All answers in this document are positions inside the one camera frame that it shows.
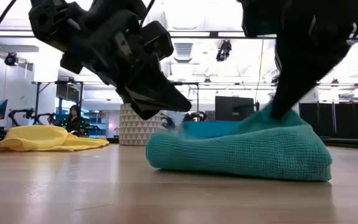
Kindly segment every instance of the teal towel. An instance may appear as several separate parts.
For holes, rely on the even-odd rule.
[[[189,138],[181,132],[154,134],[146,146],[146,158],[152,167],[166,170],[330,180],[331,156],[312,127],[294,111],[281,121],[272,120],[270,107],[218,138]]]

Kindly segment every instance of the geometric patterned stool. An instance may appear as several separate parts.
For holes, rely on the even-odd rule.
[[[160,113],[144,121],[131,108],[130,103],[120,106],[119,144],[123,146],[145,146],[151,135],[164,130]]]

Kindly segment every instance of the yellow towel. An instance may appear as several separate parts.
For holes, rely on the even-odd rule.
[[[56,126],[31,125],[12,128],[0,141],[0,151],[78,151],[107,146],[105,139],[79,138]]]

